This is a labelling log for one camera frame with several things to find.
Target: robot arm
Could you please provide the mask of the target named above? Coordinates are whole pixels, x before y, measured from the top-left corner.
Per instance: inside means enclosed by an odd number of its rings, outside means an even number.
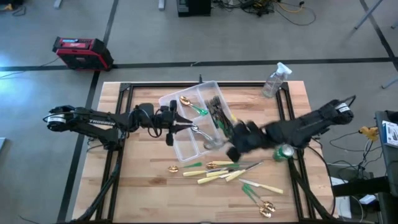
[[[159,137],[158,129],[168,129],[166,143],[173,145],[172,134],[192,126],[192,121],[177,113],[177,102],[172,100],[170,106],[161,106],[160,113],[154,113],[154,105],[143,103],[136,106],[130,113],[112,114],[82,107],[58,106],[49,111],[44,118],[51,131],[74,131],[85,136],[98,138],[105,149],[117,150],[123,134],[136,131],[139,127],[152,128]],[[102,129],[94,124],[107,125],[111,128]]]
[[[318,110],[290,121],[274,121],[258,128],[253,122],[247,125],[239,123],[234,127],[230,142],[234,145],[227,152],[228,157],[238,162],[241,154],[257,148],[272,148],[279,144],[290,144],[301,148],[308,144],[311,137],[323,134],[331,125],[348,124],[354,118],[346,101],[332,100]]]

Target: soda can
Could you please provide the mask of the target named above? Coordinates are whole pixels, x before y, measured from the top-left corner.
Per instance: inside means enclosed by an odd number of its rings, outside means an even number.
[[[280,162],[292,157],[293,154],[293,147],[291,145],[284,144],[274,151],[274,155],[272,155],[272,158],[274,158],[275,161]]]

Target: wooden tabletop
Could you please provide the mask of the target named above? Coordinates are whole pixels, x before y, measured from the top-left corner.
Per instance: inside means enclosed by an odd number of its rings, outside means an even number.
[[[98,110],[115,112],[119,82],[104,83]],[[295,116],[311,111],[304,82],[289,82],[290,95]],[[179,91],[179,88],[135,88],[132,105],[153,103],[159,107],[161,96]],[[264,98],[259,87],[222,87],[232,114],[243,121],[253,120],[258,125],[279,120],[275,99]],[[284,107],[288,118],[284,97]],[[311,145],[319,152],[320,146]],[[295,222],[297,213],[294,204],[292,184],[286,162],[275,162],[273,150],[258,150],[245,155],[244,161],[265,159],[265,163],[243,174],[244,179],[270,185],[284,190],[280,195],[266,189],[253,189],[263,200],[272,202],[276,212],[272,218],[263,218],[258,208],[241,190],[238,180],[226,182],[223,179],[198,185],[203,175],[182,177],[182,172],[170,173],[168,166],[185,166],[195,162],[226,161],[225,152],[212,152],[203,157],[181,164],[173,147],[165,143],[165,135],[158,139],[150,137],[146,129],[131,133],[124,148],[123,165],[119,182],[114,222]],[[87,153],[80,188],[73,211],[78,218],[96,197],[103,176],[106,151],[96,148]],[[331,210],[333,196],[324,163],[311,150],[305,151],[305,163],[312,192],[327,210]],[[204,167],[184,171],[202,170]],[[108,201],[104,206],[106,217]],[[307,206],[301,192],[305,214]]]

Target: clear spray bottle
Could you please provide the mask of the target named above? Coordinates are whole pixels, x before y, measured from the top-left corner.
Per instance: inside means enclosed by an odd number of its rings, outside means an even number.
[[[291,69],[283,63],[279,62],[277,65],[278,69],[267,78],[267,81],[262,88],[262,94],[268,98],[275,96],[281,84],[292,73]]]

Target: plastic organizer compartment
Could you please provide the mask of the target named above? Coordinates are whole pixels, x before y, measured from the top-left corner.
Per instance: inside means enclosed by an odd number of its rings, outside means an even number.
[[[224,139],[225,136],[221,129],[217,129],[210,113],[205,116],[201,116],[190,106],[182,105],[180,102],[180,96],[185,96],[191,103],[201,109],[206,109],[205,101],[213,99],[214,96],[220,98],[221,107],[227,116],[231,120],[231,111],[226,104],[224,97],[221,93],[217,82],[210,81],[205,82],[166,96],[159,99],[159,104],[162,106],[168,106],[171,100],[177,100],[177,112],[179,115],[191,120],[194,124],[197,124],[199,129],[204,133],[214,136],[216,138]],[[174,149],[177,154],[177,158],[180,162],[188,162],[192,159],[200,157],[211,151],[206,150],[203,147],[205,138],[201,134],[197,134],[191,131],[191,129],[185,129],[183,131],[174,134]]]

